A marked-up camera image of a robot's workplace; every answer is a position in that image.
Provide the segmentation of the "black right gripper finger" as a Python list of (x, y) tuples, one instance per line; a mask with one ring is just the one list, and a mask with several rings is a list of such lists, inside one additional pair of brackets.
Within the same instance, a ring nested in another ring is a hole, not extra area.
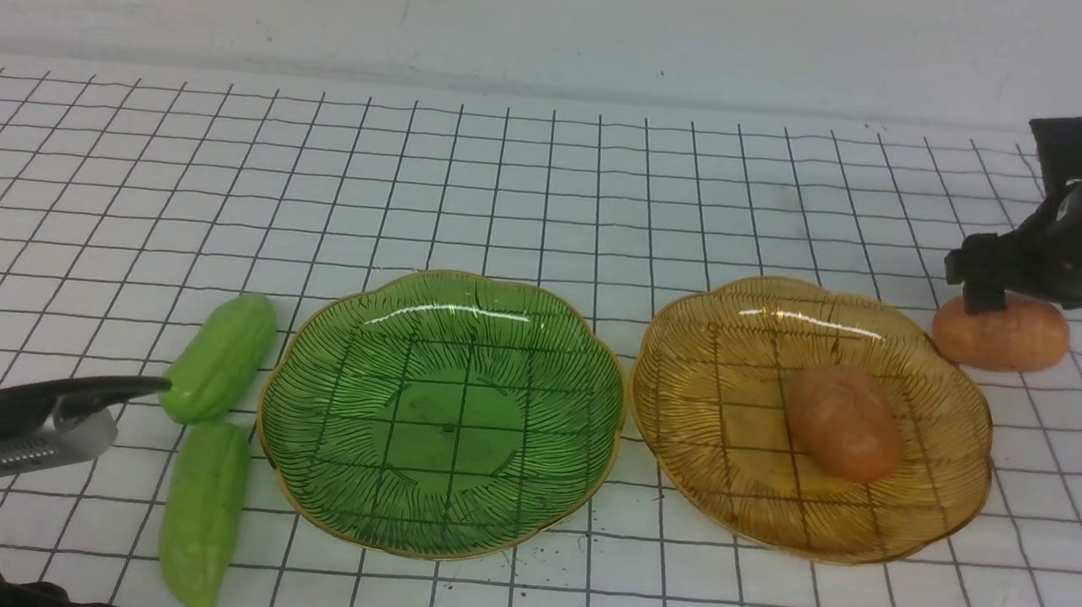
[(944, 259), (945, 281), (961, 286), (963, 308), (971, 314), (1005, 311), (1006, 295), (1026, 293), (1032, 283), (1017, 236), (973, 234)]

